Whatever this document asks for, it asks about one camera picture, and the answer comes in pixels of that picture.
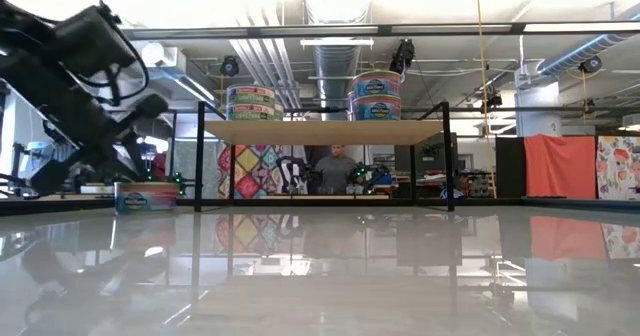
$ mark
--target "orange curtain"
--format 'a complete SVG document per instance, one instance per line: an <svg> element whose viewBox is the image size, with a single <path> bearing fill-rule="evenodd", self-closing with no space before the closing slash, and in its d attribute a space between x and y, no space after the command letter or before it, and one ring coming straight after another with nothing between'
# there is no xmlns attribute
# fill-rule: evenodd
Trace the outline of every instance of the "orange curtain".
<svg viewBox="0 0 640 336"><path fill-rule="evenodd" d="M527 196L596 199L593 137L525 137Z"/></svg>

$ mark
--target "can label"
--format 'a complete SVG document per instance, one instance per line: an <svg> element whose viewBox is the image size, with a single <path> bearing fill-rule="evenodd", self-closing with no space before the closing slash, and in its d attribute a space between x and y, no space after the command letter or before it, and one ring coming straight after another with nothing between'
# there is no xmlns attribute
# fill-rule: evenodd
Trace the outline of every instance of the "can label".
<svg viewBox="0 0 640 336"><path fill-rule="evenodd" d="M356 79L356 98L378 95L400 95L400 84L396 80L384 78Z"/></svg>
<svg viewBox="0 0 640 336"><path fill-rule="evenodd" d="M274 115L264 112L233 112L228 114L228 120L249 121L249 120L273 120Z"/></svg>
<svg viewBox="0 0 640 336"><path fill-rule="evenodd" d="M356 120L400 120L400 112L400 103L394 101L353 104Z"/></svg>
<svg viewBox="0 0 640 336"><path fill-rule="evenodd" d="M119 214L170 211L176 207L177 191L122 192L116 196L116 212Z"/></svg>
<svg viewBox="0 0 640 336"><path fill-rule="evenodd" d="M257 94L257 95L265 95L275 99L276 94L273 90L264 87L256 87L256 86L241 86L241 87L230 87L228 90L228 96L235 94Z"/></svg>
<svg viewBox="0 0 640 336"><path fill-rule="evenodd" d="M257 104L261 106L274 107L276 100L266 95L233 93L229 95L230 104Z"/></svg>

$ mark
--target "gray shirt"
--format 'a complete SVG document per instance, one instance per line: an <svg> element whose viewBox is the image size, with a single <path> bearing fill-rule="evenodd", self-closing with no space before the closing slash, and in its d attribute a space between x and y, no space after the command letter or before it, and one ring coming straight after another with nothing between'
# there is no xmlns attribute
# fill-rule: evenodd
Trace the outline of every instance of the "gray shirt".
<svg viewBox="0 0 640 336"><path fill-rule="evenodd" d="M347 193L347 179L356 162L349 157L337 158L333 155L322 158L316 165L316 171L322 172L322 186L333 188L334 194Z"/></svg>

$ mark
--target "wooden shelf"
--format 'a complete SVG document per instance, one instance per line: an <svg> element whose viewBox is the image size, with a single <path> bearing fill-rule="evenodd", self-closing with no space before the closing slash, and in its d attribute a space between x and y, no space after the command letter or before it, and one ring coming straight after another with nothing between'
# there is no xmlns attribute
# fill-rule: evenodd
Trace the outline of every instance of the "wooden shelf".
<svg viewBox="0 0 640 336"><path fill-rule="evenodd" d="M207 121L235 145L415 145L442 131L439 121Z"/></svg>

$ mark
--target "column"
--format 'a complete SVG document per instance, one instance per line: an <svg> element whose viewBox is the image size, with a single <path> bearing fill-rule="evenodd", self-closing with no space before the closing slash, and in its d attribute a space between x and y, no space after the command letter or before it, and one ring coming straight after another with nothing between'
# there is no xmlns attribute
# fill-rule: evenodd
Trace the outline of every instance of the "column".
<svg viewBox="0 0 640 336"><path fill-rule="evenodd" d="M557 107L560 89L555 76L536 75L534 65L527 65L515 73L516 107ZM562 136L562 120L558 111L516 112L518 137L545 134Z"/></svg>

